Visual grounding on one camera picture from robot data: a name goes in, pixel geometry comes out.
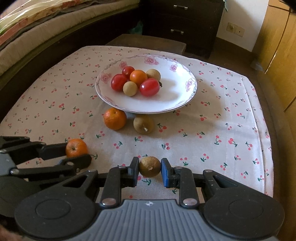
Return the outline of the brown longan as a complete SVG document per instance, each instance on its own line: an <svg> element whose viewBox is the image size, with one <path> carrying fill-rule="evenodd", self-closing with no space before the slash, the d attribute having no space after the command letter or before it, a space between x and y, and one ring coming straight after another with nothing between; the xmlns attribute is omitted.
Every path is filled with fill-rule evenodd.
<svg viewBox="0 0 296 241"><path fill-rule="evenodd" d="M146 72L146 75L147 75L148 78L154 78L154 79L156 79L158 81L161 80L161 74L156 69L149 69Z"/></svg>
<svg viewBox="0 0 296 241"><path fill-rule="evenodd" d="M147 178L154 177L158 175L161 171L160 161L153 156L147 156L142 158L139 163L139 172Z"/></svg>
<svg viewBox="0 0 296 241"><path fill-rule="evenodd" d="M154 121L148 115L137 115L133 120L133 127L138 133L146 135L154 130Z"/></svg>

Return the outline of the oval red tomato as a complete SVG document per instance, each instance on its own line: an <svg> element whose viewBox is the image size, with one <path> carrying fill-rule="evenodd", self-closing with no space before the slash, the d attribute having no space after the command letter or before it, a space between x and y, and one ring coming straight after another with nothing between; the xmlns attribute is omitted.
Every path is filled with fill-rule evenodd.
<svg viewBox="0 0 296 241"><path fill-rule="evenodd" d="M127 78L123 74L116 74L111 80L111 88L117 92L121 92L126 82Z"/></svg>
<svg viewBox="0 0 296 241"><path fill-rule="evenodd" d="M140 85L139 90L143 96L150 97L156 95L159 92L160 88L161 87L158 80L154 78L149 78Z"/></svg>

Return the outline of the pale longan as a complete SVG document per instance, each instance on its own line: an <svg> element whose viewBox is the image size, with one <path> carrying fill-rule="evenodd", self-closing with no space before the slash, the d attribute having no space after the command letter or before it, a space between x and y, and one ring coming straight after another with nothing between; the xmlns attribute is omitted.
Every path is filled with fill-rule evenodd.
<svg viewBox="0 0 296 241"><path fill-rule="evenodd" d="M123 86L123 93L126 96L129 96L129 97L134 96L134 95L136 95L137 91L138 91L138 87L132 81L126 82Z"/></svg>

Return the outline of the round red tomato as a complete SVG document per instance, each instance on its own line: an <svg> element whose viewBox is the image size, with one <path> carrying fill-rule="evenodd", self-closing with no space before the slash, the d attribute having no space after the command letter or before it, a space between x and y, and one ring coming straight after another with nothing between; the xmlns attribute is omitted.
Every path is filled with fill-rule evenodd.
<svg viewBox="0 0 296 241"><path fill-rule="evenodd" d="M135 71L135 69L132 66L126 66L122 69L122 75L124 75L128 80L130 80L131 73Z"/></svg>

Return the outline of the large orange tangerine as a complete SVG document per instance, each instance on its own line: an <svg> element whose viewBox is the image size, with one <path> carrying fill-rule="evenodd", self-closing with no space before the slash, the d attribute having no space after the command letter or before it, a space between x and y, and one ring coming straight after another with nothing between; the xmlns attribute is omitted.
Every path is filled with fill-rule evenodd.
<svg viewBox="0 0 296 241"><path fill-rule="evenodd" d="M134 70L129 77L130 81L134 82L138 88L147 78L147 74L142 70Z"/></svg>

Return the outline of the white floral ceramic plate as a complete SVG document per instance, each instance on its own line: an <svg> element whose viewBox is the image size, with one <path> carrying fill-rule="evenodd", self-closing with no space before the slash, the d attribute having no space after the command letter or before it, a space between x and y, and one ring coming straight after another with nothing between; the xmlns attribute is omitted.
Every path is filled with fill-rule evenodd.
<svg viewBox="0 0 296 241"><path fill-rule="evenodd" d="M107 64L99 73L95 89L110 106L139 114L176 110L196 95L194 74L175 59L141 54Z"/></svg>

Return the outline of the cherry print tablecloth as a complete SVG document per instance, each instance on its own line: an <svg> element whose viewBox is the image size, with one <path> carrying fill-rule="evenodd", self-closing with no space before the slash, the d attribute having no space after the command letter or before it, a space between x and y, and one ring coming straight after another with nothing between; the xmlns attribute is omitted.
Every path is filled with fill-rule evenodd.
<svg viewBox="0 0 296 241"><path fill-rule="evenodd" d="M167 53L198 81L193 100L181 109L153 115L154 131L141 135L103 122L108 109L95 79L109 63L155 51L127 47L84 47L41 75L1 122L1 135L27 136L47 144L80 138L99 172L127 166L133 157L167 158L194 173L212 169L273 196L273 159L257 93L247 77L201 60Z"/></svg>

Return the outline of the bed with beige mattress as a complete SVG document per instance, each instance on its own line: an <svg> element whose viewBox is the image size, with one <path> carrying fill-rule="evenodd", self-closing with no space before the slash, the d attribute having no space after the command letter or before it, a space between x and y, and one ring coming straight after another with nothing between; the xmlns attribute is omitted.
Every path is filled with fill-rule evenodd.
<svg viewBox="0 0 296 241"><path fill-rule="evenodd" d="M1 45L1 75L42 43L97 16L139 1L90 1L45 16L19 30Z"/></svg>

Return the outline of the floral quilt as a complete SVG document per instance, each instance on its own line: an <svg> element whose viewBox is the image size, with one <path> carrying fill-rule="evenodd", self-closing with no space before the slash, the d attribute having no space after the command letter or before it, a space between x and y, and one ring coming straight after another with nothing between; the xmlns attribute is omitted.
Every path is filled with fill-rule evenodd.
<svg viewBox="0 0 296 241"><path fill-rule="evenodd" d="M1 18L1 45L37 20L86 3L89 1L27 1Z"/></svg>

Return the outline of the wooden wardrobe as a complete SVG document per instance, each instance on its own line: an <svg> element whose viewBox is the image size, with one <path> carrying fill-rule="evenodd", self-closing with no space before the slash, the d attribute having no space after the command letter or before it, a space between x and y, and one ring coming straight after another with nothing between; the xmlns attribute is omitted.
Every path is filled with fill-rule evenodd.
<svg viewBox="0 0 296 241"><path fill-rule="evenodd" d="M253 49L270 80L295 141L295 9L287 1L269 1Z"/></svg>

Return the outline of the dark wooden nightstand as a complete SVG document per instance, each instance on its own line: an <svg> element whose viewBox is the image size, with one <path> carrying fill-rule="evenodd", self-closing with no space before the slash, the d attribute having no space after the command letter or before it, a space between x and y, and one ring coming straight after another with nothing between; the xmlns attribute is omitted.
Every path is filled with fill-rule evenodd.
<svg viewBox="0 0 296 241"><path fill-rule="evenodd" d="M210 56L224 1L140 1L139 7L144 35L183 42L187 52Z"/></svg>

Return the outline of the wall power socket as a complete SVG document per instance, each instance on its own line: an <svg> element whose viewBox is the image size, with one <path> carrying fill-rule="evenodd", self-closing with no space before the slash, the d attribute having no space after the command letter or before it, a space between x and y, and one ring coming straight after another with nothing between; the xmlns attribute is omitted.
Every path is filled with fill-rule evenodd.
<svg viewBox="0 0 296 241"><path fill-rule="evenodd" d="M230 22L228 23L226 30L228 32L236 34L236 35L238 35L240 37L243 37L244 33L245 33L245 30L242 27L240 27L238 25L235 25L233 23L230 23Z"/></svg>

